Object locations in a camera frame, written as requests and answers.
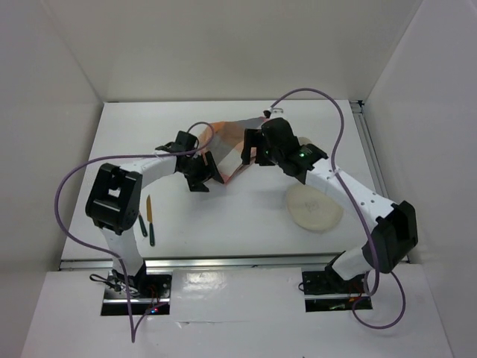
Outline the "checkered orange blue cloth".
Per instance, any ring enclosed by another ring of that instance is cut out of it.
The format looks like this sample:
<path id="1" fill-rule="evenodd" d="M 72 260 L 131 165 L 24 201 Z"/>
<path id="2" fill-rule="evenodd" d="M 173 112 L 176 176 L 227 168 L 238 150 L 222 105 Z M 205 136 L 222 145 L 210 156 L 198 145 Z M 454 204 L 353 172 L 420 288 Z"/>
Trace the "checkered orange blue cloth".
<path id="1" fill-rule="evenodd" d="M 244 131 L 260 129 L 267 121 L 265 117 L 242 119 L 232 122 L 213 122 L 215 135 L 206 151 L 211 151 L 215 164 L 227 184 L 243 168 L 241 153 L 244 147 Z"/>

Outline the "blue mug cream inside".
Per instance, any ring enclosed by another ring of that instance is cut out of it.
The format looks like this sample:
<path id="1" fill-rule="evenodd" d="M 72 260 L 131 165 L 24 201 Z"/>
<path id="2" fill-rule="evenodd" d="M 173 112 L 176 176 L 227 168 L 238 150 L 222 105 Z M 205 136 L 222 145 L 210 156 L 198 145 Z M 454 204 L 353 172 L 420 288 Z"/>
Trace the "blue mug cream inside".
<path id="1" fill-rule="evenodd" d="M 312 144 L 312 141 L 309 138 L 306 138 L 304 136 L 299 137 L 298 142 L 299 142 L 300 145 Z"/>

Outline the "gold knife green handle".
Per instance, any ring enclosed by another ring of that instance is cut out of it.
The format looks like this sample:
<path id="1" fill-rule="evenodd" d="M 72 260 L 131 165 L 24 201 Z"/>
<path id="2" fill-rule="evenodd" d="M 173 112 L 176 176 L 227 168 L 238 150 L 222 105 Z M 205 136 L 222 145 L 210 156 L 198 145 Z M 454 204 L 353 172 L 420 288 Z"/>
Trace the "gold knife green handle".
<path id="1" fill-rule="evenodd" d="M 153 213 L 152 213 L 152 203 L 151 197 L 146 198 L 146 214 L 149 224 L 149 243 L 151 247 L 154 247 L 156 244 L 155 233 L 154 233 L 154 223 L 153 223 Z"/>

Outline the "gold fork green handle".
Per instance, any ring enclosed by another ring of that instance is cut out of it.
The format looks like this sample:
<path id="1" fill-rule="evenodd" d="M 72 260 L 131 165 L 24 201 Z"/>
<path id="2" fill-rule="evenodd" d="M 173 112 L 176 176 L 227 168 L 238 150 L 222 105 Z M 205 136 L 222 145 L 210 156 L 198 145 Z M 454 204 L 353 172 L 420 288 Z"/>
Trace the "gold fork green handle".
<path id="1" fill-rule="evenodd" d="M 141 229 L 141 232 L 142 232 L 142 236 L 147 237 L 148 236 L 148 229 L 146 228 L 145 221 L 144 221 L 141 213 L 138 215 L 138 220 L 139 220 L 139 226 L 140 226 L 140 229 Z"/>

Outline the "cream round plate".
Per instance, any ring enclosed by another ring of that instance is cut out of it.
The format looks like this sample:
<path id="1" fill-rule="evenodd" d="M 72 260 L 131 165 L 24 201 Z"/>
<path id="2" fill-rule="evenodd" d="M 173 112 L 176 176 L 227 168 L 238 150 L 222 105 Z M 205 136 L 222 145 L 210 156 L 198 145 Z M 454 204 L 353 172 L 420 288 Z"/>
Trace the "cream round plate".
<path id="1" fill-rule="evenodd" d="M 288 188 L 285 202 L 293 222 L 312 232 L 335 228 L 344 214 L 343 208 L 320 190 L 301 183 Z"/>

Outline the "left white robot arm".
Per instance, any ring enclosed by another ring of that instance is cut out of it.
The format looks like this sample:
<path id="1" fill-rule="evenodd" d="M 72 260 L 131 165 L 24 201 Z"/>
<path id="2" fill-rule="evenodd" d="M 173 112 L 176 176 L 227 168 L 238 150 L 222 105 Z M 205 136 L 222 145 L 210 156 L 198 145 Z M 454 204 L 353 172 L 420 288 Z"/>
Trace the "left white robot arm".
<path id="1" fill-rule="evenodd" d="M 86 215 L 104 236 L 113 257 L 113 274 L 123 292 L 132 298 L 147 289 L 145 260 L 139 253 L 133 226 L 139 216 L 142 190 L 153 182 L 181 173 L 191 192 L 208 192 L 205 183 L 223 183 L 212 153 L 183 155 L 164 146 L 152 157 L 115 166 L 105 163 L 98 170 L 86 201 Z"/>

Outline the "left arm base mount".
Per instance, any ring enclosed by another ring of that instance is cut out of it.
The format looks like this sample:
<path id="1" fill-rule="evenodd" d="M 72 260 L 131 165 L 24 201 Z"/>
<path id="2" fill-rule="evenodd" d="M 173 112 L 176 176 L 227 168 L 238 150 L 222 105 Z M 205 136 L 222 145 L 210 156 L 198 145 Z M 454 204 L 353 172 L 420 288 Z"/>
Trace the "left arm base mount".
<path id="1" fill-rule="evenodd" d="M 127 298 L 126 286 L 117 280 L 110 272 L 107 277 L 98 274 L 91 274 L 89 279 L 92 282 L 104 284 L 104 295 L 101 306 L 102 316 L 126 316 Z M 155 274 L 148 277 L 145 288 L 130 289 L 132 314 L 141 316 L 147 312 L 148 315 L 169 315 L 171 300 L 170 274 Z"/>

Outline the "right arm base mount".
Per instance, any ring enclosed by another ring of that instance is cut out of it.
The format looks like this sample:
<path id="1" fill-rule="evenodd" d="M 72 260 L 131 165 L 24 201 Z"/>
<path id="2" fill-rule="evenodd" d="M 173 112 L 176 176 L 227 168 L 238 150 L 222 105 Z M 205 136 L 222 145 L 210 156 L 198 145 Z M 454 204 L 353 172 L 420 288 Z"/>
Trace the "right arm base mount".
<path id="1" fill-rule="evenodd" d="M 326 271 L 303 271 L 298 289 L 304 294 L 307 313 L 371 310 L 370 297 L 364 292 L 364 275 L 352 280 L 334 281 Z"/>

